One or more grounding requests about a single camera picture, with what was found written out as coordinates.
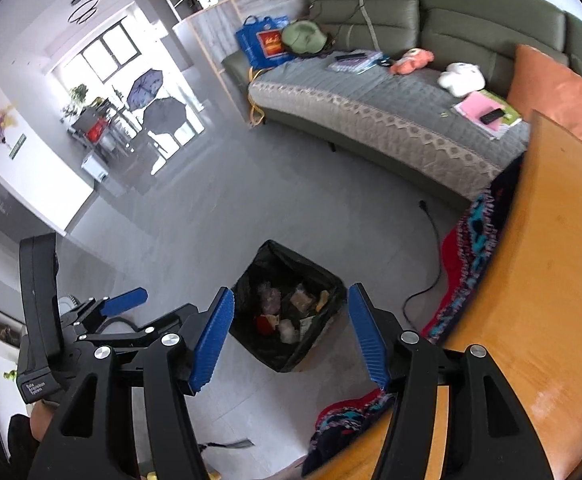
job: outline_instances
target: wooden table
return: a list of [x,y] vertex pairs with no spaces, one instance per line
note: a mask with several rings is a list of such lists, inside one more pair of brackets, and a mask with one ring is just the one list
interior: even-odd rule
[[[540,115],[502,240],[446,346],[472,343],[489,350],[564,480],[582,459],[582,142]],[[446,441],[438,391],[427,480],[440,478]],[[388,421],[311,478],[369,479]]]

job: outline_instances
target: book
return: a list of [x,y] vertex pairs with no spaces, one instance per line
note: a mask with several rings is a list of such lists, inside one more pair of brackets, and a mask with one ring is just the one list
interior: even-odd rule
[[[480,117],[500,108],[504,116],[490,124],[482,124]],[[487,90],[471,92],[464,101],[454,106],[454,109],[478,126],[490,139],[501,139],[512,126],[518,124],[522,117],[504,99]]]
[[335,70],[335,72],[347,72],[350,74],[362,74],[369,70],[378,59],[381,59],[384,55],[382,52],[374,52],[372,50],[362,50],[357,49],[351,52],[351,54],[358,54],[363,52],[367,54],[367,57],[363,59],[344,59],[342,61],[334,61],[327,68],[329,70]]

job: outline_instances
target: blue umbrella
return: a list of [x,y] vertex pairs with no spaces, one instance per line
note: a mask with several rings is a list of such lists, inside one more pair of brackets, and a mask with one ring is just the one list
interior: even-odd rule
[[155,99],[164,83],[162,70],[148,70],[133,83],[126,102],[132,112],[144,108]]

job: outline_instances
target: pink plush toy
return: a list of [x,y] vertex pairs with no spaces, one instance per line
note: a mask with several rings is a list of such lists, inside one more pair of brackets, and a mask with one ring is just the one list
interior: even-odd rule
[[433,52],[424,50],[423,48],[412,48],[402,56],[402,59],[399,59],[391,66],[389,72],[392,74],[407,75],[418,68],[427,66],[433,59]]

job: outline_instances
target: potted plant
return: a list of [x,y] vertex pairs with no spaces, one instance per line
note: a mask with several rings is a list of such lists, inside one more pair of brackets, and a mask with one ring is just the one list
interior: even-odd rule
[[64,123],[65,119],[71,119],[80,115],[82,108],[87,98],[88,88],[85,84],[74,86],[69,90],[69,96],[71,97],[71,102],[62,108],[62,113],[64,114],[61,122]]

